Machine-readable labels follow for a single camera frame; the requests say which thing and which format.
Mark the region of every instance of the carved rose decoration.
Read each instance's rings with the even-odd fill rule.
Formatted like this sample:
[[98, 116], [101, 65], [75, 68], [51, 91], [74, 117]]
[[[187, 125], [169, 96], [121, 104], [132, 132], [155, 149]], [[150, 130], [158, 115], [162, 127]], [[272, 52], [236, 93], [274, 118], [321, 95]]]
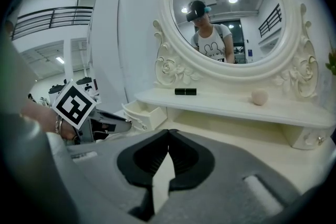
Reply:
[[156, 84], [169, 87], [179, 81], [189, 85], [191, 81], [199, 80], [202, 76], [183, 65], [181, 57], [166, 42], [159, 21], [155, 20], [153, 25], [157, 30], [154, 35], [160, 41], [158, 57], [155, 63], [155, 74], [158, 80]]
[[176, 81], [182, 80], [184, 84], [189, 85], [192, 80], [198, 80], [201, 76], [193, 72], [192, 69], [183, 67], [180, 57], [164, 59], [159, 57], [156, 61], [155, 69], [160, 70], [156, 77], [160, 84], [170, 86]]
[[[306, 12], [306, 7], [301, 6], [302, 15]], [[301, 37], [301, 47], [292, 60], [292, 67], [276, 76], [273, 82], [277, 86], [282, 86], [284, 93], [293, 88], [299, 98], [311, 98], [316, 96], [318, 65], [314, 55], [314, 48], [309, 40], [306, 28], [310, 27], [308, 21], [303, 25], [303, 35]]]

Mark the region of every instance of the person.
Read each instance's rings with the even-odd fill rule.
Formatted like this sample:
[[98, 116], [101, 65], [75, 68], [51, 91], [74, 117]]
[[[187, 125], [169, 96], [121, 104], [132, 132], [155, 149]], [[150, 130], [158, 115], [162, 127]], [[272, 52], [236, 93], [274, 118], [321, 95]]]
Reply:
[[32, 100], [33, 102], [35, 102], [35, 103], [36, 103], [36, 101], [35, 101], [35, 99], [33, 98], [33, 96], [32, 96], [32, 94], [31, 94], [31, 93], [28, 95], [28, 99], [30, 99], [30, 100]]
[[40, 101], [38, 102], [40, 105], [47, 106], [51, 108], [51, 104], [49, 103], [47, 98], [41, 97]]
[[[57, 113], [53, 109], [34, 103], [32, 99], [29, 99], [22, 108], [21, 114], [36, 120], [44, 132], [55, 132]], [[70, 123], [63, 121], [60, 135], [67, 140], [73, 140], [76, 137], [76, 132]]]
[[235, 63], [232, 34], [227, 26], [210, 23], [210, 10], [202, 1], [189, 3], [187, 21], [198, 27], [191, 39], [191, 45], [211, 59]]

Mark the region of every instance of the white t-shirt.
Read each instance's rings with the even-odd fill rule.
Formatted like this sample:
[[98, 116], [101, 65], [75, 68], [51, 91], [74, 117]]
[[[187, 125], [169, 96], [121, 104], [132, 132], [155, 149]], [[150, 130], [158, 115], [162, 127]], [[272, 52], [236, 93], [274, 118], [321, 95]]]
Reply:
[[220, 25], [220, 28], [223, 33], [222, 35], [219, 35], [216, 27], [213, 27], [212, 34], [207, 38], [201, 37], [197, 31], [198, 45], [195, 43], [194, 37], [192, 37], [191, 39], [191, 45], [194, 48], [198, 47], [200, 53], [208, 56], [211, 59], [224, 61], [223, 59], [225, 59], [225, 45], [223, 39], [227, 35], [230, 35], [231, 32], [229, 28], [225, 25]]

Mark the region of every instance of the vanity shelf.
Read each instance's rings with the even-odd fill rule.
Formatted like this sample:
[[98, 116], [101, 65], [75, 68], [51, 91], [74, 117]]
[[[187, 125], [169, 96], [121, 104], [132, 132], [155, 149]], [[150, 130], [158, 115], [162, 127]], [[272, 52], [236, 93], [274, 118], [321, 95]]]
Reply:
[[263, 106], [251, 103], [250, 97], [197, 92], [196, 96], [175, 95], [174, 90], [154, 88], [136, 94], [145, 103], [233, 118], [275, 122], [326, 129], [336, 124], [336, 116], [312, 103], [269, 99]]

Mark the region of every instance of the railing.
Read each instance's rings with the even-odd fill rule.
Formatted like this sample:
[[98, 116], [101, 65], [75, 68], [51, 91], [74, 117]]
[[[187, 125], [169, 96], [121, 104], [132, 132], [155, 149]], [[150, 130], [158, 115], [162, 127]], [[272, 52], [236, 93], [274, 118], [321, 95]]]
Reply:
[[32, 12], [18, 17], [12, 33], [12, 40], [50, 28], [88, 25], [92, 7], [60, 7]]
[[271, 31], [271, 29], [278, 23], [282, 21], [282, 13], [280, 9], [280, 5], [278, 4], [275, 9], [271, 12], [271, 14], [267, 17], [267, 19], [263, 22], [263, 24], [259, 27], [260, 35], [263, 37], [267, 32]]

